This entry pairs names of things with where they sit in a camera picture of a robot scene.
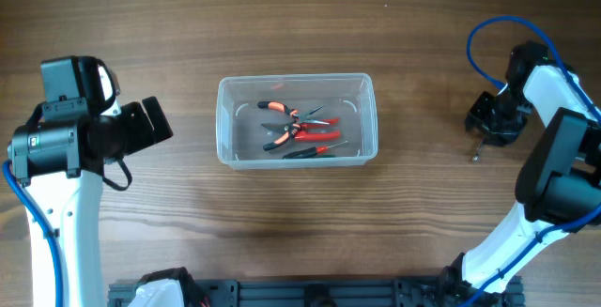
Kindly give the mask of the orange black needle-nose pliers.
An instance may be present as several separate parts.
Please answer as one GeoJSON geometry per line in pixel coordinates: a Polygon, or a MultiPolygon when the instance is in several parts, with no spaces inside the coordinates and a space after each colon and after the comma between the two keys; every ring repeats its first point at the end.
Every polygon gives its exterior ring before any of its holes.
{"type": "Polygon", "coordinates": [[[275,133],[281,133],[281,136],[271,143],[262,146],[264,151],[271,151],[283,146],[290,140],[294,140],[302,131],[310,125],[329,126],[336,123],[334,119],[316,119],[314,114],[323,108],[323,105],[302,113],[300,110],[289,107],[281,102],[262,100],[257,103],[259,109],[274,110],[290,117],[290,120],[284,124],[263,123],[262,126],[275,133]]]}

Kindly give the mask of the silver socket wrench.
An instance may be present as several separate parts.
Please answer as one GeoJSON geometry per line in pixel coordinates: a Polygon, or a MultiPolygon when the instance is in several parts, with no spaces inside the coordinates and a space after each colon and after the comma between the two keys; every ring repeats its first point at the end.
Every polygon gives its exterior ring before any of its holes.
{"type": "Polygon", "coordinates": [[[477,162],[478,160],[480,160],[481,151],[482,151],[484,144],[485,144],[485,138],[482,138],[475,148],[475,152],[471,159],[472,162],[477,162]]]}

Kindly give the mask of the clear plastic container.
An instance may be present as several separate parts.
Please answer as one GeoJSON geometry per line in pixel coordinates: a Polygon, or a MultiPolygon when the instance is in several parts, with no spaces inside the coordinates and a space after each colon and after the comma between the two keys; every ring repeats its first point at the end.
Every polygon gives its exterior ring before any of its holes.
{"type": "Polygon", "coordinates": [[[378,154],[372,80],[365,73],[226,77],[216,146],[234,170],[364,165],[378,154]]]}

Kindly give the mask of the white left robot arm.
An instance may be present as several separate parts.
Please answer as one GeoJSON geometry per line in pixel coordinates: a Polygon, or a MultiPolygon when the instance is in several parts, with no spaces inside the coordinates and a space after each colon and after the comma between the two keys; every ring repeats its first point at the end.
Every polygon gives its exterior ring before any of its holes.
{"type": "Polygon", "coordinates": [[[124,192],[104,174],[125,157],[171,138],[154,97],[99,109],[85,98],[40,104],[13,133],[3,173],[29,219],[34,303],[103,306],[99,217],[103,188],[124,192]]]}

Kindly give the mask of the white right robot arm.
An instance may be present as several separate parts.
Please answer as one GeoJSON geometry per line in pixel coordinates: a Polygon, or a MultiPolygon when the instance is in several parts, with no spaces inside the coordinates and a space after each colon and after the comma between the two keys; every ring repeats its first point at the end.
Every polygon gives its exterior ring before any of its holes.
{"type": "Polygon", "coordinates": [[[508,146],[538,114],[545,130],[519,171],[509,213],[475,248],[443,269],[440,302],[492,306],[548,245],[600,224],[600,121],[575,72],[527,41],[513,48],[505,84],[484,92],[465,127],[490,146],[508,146]]]}

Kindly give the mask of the red handle snips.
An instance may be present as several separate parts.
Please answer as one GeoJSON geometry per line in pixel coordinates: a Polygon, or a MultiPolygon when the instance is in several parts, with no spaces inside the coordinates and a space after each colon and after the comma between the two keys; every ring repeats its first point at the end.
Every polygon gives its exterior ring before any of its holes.
{"type": "MultiPolygon", "coordinates": [[[[320,120],[327,122],[328,125],[302,123],[300,124],[301,129],[293,138],[291,138],[291,140],[297,140],[299,142],[321,142],[332,141],[340,138],[341,132],[339,130],[327,129],[327,127],[338,124],[340,121],[339,117],[320,120]]],[[[286,124],[262,123],[261,126],[276,133],[285,133],[286,124]]]]}

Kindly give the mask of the black red handle screwdriver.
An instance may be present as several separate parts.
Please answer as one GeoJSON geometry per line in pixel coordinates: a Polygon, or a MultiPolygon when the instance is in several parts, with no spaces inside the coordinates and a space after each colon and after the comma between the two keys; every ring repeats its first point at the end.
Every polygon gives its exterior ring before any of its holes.
{"type": "Polygon", "coordinates": [[[337,144],[333,144],[330,146],[313,146],[313,147],[309,147],[303,150],[299,150],[299,151],[294,151],[294,152],[290,152],[288,154],[285,154],[283,156],[284,160],[291,160],[291,159],[309,159],[309,158],[314,158],[318,155],[322,155],[324,153],[326,153],[327,151],[331,150],[334,147],[337,146],[341,146],[346,144],[347,141],[341,142],[341,143],[337,143],[337,144]]]}

